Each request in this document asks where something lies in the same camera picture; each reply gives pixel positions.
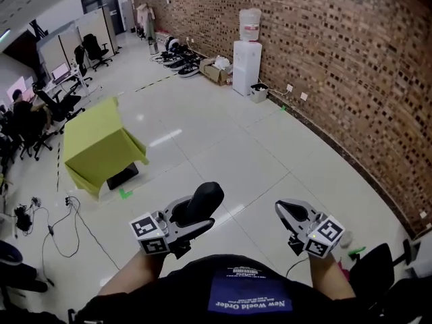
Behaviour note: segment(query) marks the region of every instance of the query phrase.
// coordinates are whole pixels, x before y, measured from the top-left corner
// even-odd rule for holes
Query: cable
[[[74,204],[74,202],[72,201],[72,199],[74,199],[74,200],[76,200],[78,202],[78,207]],[[42,254],[42,272],[43,272],[44,278],[46,279],[46,282],[50,283],[53,287],[55,286],[54,282],[51,281],[47,277],[47,273],[45,271],[45,258],[44,258],[45,242],[47,241],[47,238],[51,235],[51,238],[53,239],[54,246],[56,247],[58,253],[62,257],[64,257],[64,258],[72,258],[76,253],[78,253],[78,250],[80,249],[80,235],[78,234],[78,227],[76,225],[77,217],[80,218],[82,224],[88,230],[88,233],[90,233],[90,235],[93,237],[93,239],[95,240],[95,242],[99,245],[99,247],[101,247],[102,251],[107,255],[107,257],[109,258],[109,260],[115,265],[115,267],[117,268],[117,270],[120,270],[120,268],[117,266],[117,264],[115,263],[115,261],[111,258],[111,256],[108,254],[108,252],[102,246],[102,244],[97,240],[96,236],[92,233],[92,231],[87,226],[87,224],[84,221],[84,219],[82,218],[82,216],[80,214],[80,207],[81,207],[80,200],[78,198],[76,198],[75,196],[69,196],[69,197],[65,198],[65,204],[69,208],[69,212],[65,216],[63,216],[61,219],[59,219],[58,221],[56,221],[53,225],[49,225],[49,210],[47,208],[45,208],[45,207],[37,207],[36,209],[34,209],[34,202],[32,202],[32,204],[29,206],[28,209],[27,209],[27,207],[25,205],[20,205],[17,209],[15,209],[16,216],[6,214],[9,217],[16,217],[17,218],[17,224],[16,224],[17,228],[20,229],[20,230],[22,230],[24,236],[29,236],[33,232],[33,228],[34,228],[34,214],[39,209],[44,209],[47,212],[48,233],[47,233],[47,235],[43,239],[42,252],[41,252],[41,254]],[[77,238],[77,245],[76,245],[76,248],[73,251],[73,253],[71,253],[71,254],[65,254],[62,251],[60,251],[60,248],[57,245],[57,242],[55,241],[55,238],[54,238],[54,227],[57,224],[59,224],[60,222],[62,222],[63,220],[65,220],[67,217],[69,217],[72,214],[72,210],[75,210],[74,227],[75,227],[75,233],[76,233],[76,238]]]
[[[8,216],[8,217],[12,217],[12,218],[16,218],[16,215],[10,215],[8,213],[1,213],[2,215]]]
[[[192,49],[192,47],[189,45],[189,40],[186,39],[186,43],[188,44],[189,49],[195,54],[194,50]]]
[[[305,259],[302,259],[301,261],[298,261],[297,263],[294,263],[289,269],[288,269],[288,271],[286,272],[286,275],[285,275],[285,277],[288,277],[288,274],[290,273],[290,271],[291,271],[291,269],[293,268],[293,267],[295,267],[297,264],[300,264],[301,262],[304,262],[305,260],[307,260],[307,259],[309,259],[309,257],[307,256]]]
[[[259,78],[259,77],[258,77],[258,80],[259,80],[260,83],[263,83],[265,86],[267,86],[267,87],[269,88],[269,91],[274,91],[274,92],[276,92],[277,94],[279,94],[279,95],[281,95],[281,96],[285,96],[286,94],[289,93],[288,90],[287,90],[285,93],[282,93],[282,92],[280,92],[280,91],[277,91],[277,90],[275,90],[275,89],[270,88],[270,86],[267,85],[267,84],[265,84],[265,83],[261,80],[261,78]]]
[[[154,62],[159,63],[159,61],[156,60],[156,58],[158,58],[158,57],[161,58],[161,59],[159,59],[159,61],[163,60],[162,56],[160,56],[159,54],[156,54],[156,55],[153,55],[153,56],[150,58],[150,61],[154,61]]]
[[[76,198],[75,196],[70,196],[68,198],[73,198],[78,202],[78,209],[75,207],[75,205],[72,203],[71,206],[75,209],[76,214],[78,215],[78,217],[81,219],[82,224],[84,224],[84,226],[87,228],[88,232],[90,233],[90,235],[93,237],[93,239],[95,240],[95,242],[101,247],[102,251],[107,255],[107,257],[109,258],[109,260],[111,262],[113,262],[113,264],[115,265],[115,267],[117,268],[117,270],[120,270],[120,268],[117,266],[117,264],[115,264],[115,261],[111,258],[111,256],[108,254],[108,252],[104,249],[104,247],[102,246],[102,244],[97,240],[96,236],[92,233],[92,231],[90,230],[90,228],[86,225],[86,223],[84,222],[84,219],[81,217],[79,210],[81,207],[81,202],[78,198]]]

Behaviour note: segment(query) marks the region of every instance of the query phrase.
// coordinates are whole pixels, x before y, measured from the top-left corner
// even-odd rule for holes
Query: black t-shirt
[[[332,301],[252,259],[222,255],[194,261],[130,294],[97,296],[76,320],[150,323],[234,316],[236,320],[262,317],[285,323],[334,324],[353,319],[370,323],[365,315],[356,299]]]
[[[32,104],[27,101],[20,101],[13,105],[13,114],[18,120],[28,119],[30,116],[30,110],[32,109]]]

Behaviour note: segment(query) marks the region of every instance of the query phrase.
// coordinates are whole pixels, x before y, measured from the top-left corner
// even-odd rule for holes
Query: cardboard box
[[[213,63],[215,63],[214,57],[201,60],[200,72],[220,86],[227,84],[228,73],[214,67]]]

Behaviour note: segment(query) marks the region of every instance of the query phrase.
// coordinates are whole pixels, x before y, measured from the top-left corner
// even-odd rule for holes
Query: doorway
[[[85,14],[107,6],[113,20],[114,33],[117,35],[124,32],[118,0],[81,0],[81,4]]]

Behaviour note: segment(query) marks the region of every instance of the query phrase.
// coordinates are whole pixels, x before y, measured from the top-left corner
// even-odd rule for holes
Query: black cable
[[[8,216],[8,217],[12,217],[12,218],[16,218],[16,215],[10,215],[8,213],[1,213],[2,215]]]
[[[163,60],[163,58],[162,58],[162,56],[160,56],[159,54],[156,54],[156,55],[153,55],[151,58],[150,58],[150,61],[154,61],[154,62],[157,62],[157,63],[159,63],[160,61],[162,61]]]
[[[76,198],[75,196],[70,196],[68,198],[73,198],[78,202],[78,208],[75,207],[75,205],[73,203],[71,203],[71,206],[74,208],[74,210],[76,211],[76,214],[78,215],[78,217],[81,219],[82,224],[84,224],[84,226],[87,228],[88,232],[90,233],[90,235],[93,237],[93,239],[95,240],[95,242],[99,245],[99,247],[101,247],[102,251],[107,255],[107,257],[109,258],[109,260],[111,262],[113,262],[113,264],[115,265],[115,267],[117,268],[117,270],[120,270],[120,268],[117,266],[117,264],[115,264],[115,261],[111,258],[111,256],[108,254],[108,252],[104,249],[104,247],[102,246],[102,244],[97,240],[96,236],[92,233],[92,231],[90,230],[90,228],[86,225],[86,222],[84,222],[84,219],[81,217],[79,210],[81,207],[81,202],[78,198]]]
[[[78,234],[78,228],[76,227],[76,215],[77,215],[77,214],[78,214],[78,212],[76,211],[76,212],[75,212],[75,216],[74,216],[74,226],[75,226],[76,238],[77,238],[78,241],[77,241],[77,244],[76,244],[76,249],[75,249],[75,251],[73,251],[73,253],[71,253],[70,255],[66,255],[66,254],[62,253],[62,252],[60,251],[60,249],[59,249],[57,243],[55,242],[55,238],[54,238],[54,230],[53,230],[53,228],[54,228],[54,225],[55,225],[57,222],[54,223],[54,225],[51,227],[50,234],[51,234],[51,236],[53,237],[54,246],[56,247],[58,253],[59,253],[62,257],[65,257],[65,258],[72,258],[75,254],[78,253],[78,250],[80,249],[80,234]]]
[[[76,205],[73,203],[72,199],[75,199],[78,202],[78,208],[76,207]],[[64,258],[72,258],[76,253],[78,253],[78,250],[80,249],[80,235],[78,234],[78,227],[76,225],[76,220],[77,220],[77,216],[80,218],[82,224],[84,224],[84,226],[87,228],[88,232],[90,233],[90,235],[93,237],[93,239],[96,241],[96,243],[101,247],[102,251],[108,256],[109,260],[115,265],[115,267],[117,268],[117,270],[120,270],[120,268],[117,266],[117,264],[115,263],[115,261],[111,258],[111,256],[108,254],[108,252],[105,250],[105,248],[102,246],[102,244],[97,240],[96,236],[92,233],[92,231],[90,230],[90,228],[87,226],[86,222],[84,221],[84,219],[82,218],[82,216],[80,215],[80,207],[81,207],[81,202],[78,198],[76,198],[75,196],[69,196],[66,197],[65,199],[65,203],[66,206],[69,207],[69,212],[63,216],[61,219],[59,219],[58,221],[56,221],[53,225],[49,225],[49,210],[45,207],[37,207],[36,209],[34,209],[33,205],[30,205],[30,207],[27,209],[25,206],[20,206],[18,209],[19,211],[17,211],[17,209],[15,210],[15,214],[16,216],[12,216],[9,214],[6,214],[7,216],[10,217],[17,217],[17,220],[21,219],[21,223],[22,225],[18,226],[18,228],[24,228],[25,230],[21,229],[23,231],[24,236],[29,236],[32,232],[33,232],[33,227],[34,227],[34,214],[39,210],[39,209],[44,209],[47,212],[47,227],[48,227],[48,233],[47,235],[44,237],[43,239],[43,243],[42,243],[42,273],[44,278],[46,279],[46,282],[50,283],[52,286],[54,285],[54,282],[52,282],[46,274],[45,271],[45,258],[44,258],[44,249],[45,249],[45,242],[47,241],[47,238],[51,235],[52,239],[53,239],[53,243],[58,251],[58,253],[64,257]],[[72,214],[72,210],[75,210],[75,215],[74,215],[74,227],[75,227],[75,232],[76,232],[76,237],[77,237],[77,246],[75,251],[73,251],[73,253],[71,253],[70,255],[64,254],[62,253],[62,251],[60,251],[55,239],[54,239],[54,227],[59,224],[60,222],[62,222],[64,219],[66,219],[67,217],[69,217]]]
[[[295,267],[297,264],[300,264],[301,262],[304,262],[304,261],[306,261],[306,260],[308,260],[309,259],[309,257],[306,257],[305,259],[302,259],[301,261],[298,261],[297,263],[294,263],[289,269],[288,269],[288,271],[286,272],[286,275],[285,275],[285,277],[288,277],[288,273],[291,271],[291,269],[293,268],[293,267]]]

